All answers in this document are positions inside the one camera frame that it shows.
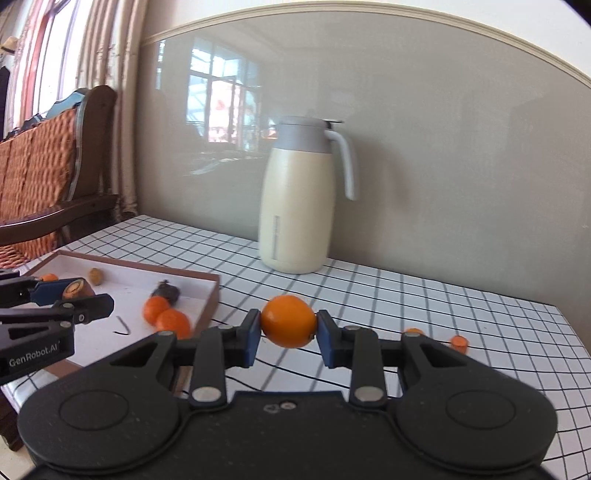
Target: blue gripper pad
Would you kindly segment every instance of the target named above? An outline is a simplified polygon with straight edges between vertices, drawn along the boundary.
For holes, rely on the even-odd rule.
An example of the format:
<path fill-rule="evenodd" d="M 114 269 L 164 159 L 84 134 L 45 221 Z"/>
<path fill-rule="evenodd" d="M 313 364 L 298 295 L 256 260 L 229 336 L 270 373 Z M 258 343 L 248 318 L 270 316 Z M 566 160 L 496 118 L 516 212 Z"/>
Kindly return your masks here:
<path fill-rule="evenodd" d="M 321 317 L 318 317 L 318 331 L 316 332 L 316 341 L 318 342 L 318 348 L 320 348 L 320 353 L 322 354 L 322 360 L 324 361 L 324 364 L 328 368 L 334 368 L 335 359 L 332 342 L 330 339 L 330 332 Z"/>
<path fill-rule="evenodd" d="M 63 280 L 41 281 L 31 292 L 31 301 L 43 307 L 53 305 L 57 300 L 61 300 L 66 287 L 76 280 L 83 278 L 64 278 Z"/>
<path fill-rule="evenodd" d="M 246 366 L 251 367 L 255 363 L 256 350 L 261 341 L 261 315 L 258 314 L 255 320 L 248 329 L 248 336 L 246 337 L 246 352 L 245 360 Z"/>

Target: orange cushion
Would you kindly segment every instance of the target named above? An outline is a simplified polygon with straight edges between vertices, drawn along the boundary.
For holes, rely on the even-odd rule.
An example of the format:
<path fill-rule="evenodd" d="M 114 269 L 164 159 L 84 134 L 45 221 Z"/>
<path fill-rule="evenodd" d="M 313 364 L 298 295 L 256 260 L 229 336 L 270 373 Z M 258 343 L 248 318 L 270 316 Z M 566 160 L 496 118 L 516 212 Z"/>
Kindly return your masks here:
<path fill-rule="evenodd" d="M 4 191 L 4 176 L 8 167 L 8 159 L 10 158 L 10 149 L 12 140 L 7 140 L 0 143 L 0 202 L 2 202 L 2 192 Z"/>
<path fill-rule="evenodd" d="M 4 175 L 2 199 L 0 200 L 0 219 L 20 218 L 23 186 L 27 177 L 31 146 L 35 137 L 35 128 L 17 135 L 10 140 L 11 150 L 8 167 Z"/>
<path fill-rule="evenodd" d="M 28 261 L 13 245 L 0 247 L 0 268 L 17 268 Z"/>
<path fill-rule="evenodd" d="M 19 218 L 41 212 L 64 199 L 76 158 L 76 111 L 66 110 L 34 129 Z M 57 240 L 57 233 L 52 232 L 16 244 L 16 248 L 28 258 L 37 258 L 56 249 Z"/>

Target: orange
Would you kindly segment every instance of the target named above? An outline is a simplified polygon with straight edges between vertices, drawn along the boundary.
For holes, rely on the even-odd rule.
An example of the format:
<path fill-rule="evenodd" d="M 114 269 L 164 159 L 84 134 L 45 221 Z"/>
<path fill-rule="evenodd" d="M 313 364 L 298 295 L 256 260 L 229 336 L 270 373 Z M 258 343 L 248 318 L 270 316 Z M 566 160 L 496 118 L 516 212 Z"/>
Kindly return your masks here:
<path fill-rule="evenodd" d="M 182 340 L 191 336 L 191 324 L 187 316 L 178 310 L 164 310 L 156 320 L 156 331 L 162 332 L 170 330 L 177 334 L 177 338 Z"/>
<path fill-rule="evenodd" d="M 468 351 L 468 340 L 461 335 L 456 335 L 450 340 L 451 347 L 456 351 L 463 353 L 464 355 Z"/>
<path fill-rule="evenodd" d="M 57 277 L 57 275 L 55 275 L 55 273 L 46 273 L 45 275 L 42 275 L 39 278 L 41 279 L 41 281 L 56 281 L 56 280 L 59 280 L 59 278 Z"/>
<path fill-rule="evenodd" d="M 142 315 L 144 320 L 148 322 L 150 325 L 156 324 L 156 320 L 158 319 L 158 315 L 160 315 L 164 310 L 168 310 L 170 308 L 170 303 L 164 297 L 150 297 L 144 303 L 144 308 L 142 309 Z"/>
<path fill-rule="evenodd" d="M 285 348 L 300 348 L 314 337 L 317 320 L 307 303 L 293 295 L 280 295 L 265 305 L 261 328 L 267 338 Z"/>

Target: straw hat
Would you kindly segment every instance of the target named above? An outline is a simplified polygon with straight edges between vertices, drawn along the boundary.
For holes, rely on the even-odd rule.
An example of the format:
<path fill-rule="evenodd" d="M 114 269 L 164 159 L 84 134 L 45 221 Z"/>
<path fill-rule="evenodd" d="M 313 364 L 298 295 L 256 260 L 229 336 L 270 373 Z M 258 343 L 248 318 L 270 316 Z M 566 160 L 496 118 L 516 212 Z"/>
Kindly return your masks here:
<path fill-rule="evenodd" d="M 14 55 L 17 50 L 18 45 L 18 38 L 16 37 L 8 37 L 6 41 L 0 45 L 0 50 L 9 53 L 10 55 Z"/>

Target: metal screw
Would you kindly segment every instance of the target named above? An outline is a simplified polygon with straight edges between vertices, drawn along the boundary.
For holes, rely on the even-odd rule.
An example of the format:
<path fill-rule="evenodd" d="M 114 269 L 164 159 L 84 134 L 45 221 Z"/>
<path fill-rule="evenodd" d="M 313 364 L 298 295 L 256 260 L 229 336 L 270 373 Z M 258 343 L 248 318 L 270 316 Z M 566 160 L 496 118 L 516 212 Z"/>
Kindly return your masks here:
<path fill-rule="evenodd" d="M 276 403 L 265 405 L 262 409 L 267 413 L 279 413 L 279 405 L 277 405 Z"/>
<path fill-rule="evenodd" d="M 219 400 L 222 397 L 222 392 L 216 387 L 199 387 L 193 390 L 191 396 L 195 401 L 208 403 Z"/>
<path fill-rule="evenodd" d="M 283 410 L 293 410 L 297 407 L 297 405 L 292 401 L 282 401 L 279 406 L 283 408 Z"/>
<path fill-rule="evenodd" d="M 372 387 L 367 385 L 365 387 L 359 387 L 355 390 L 355 397 L 357 400 L 362 402 L 378 401 L 384 396 L 384 391 L 378 387 Z"/>

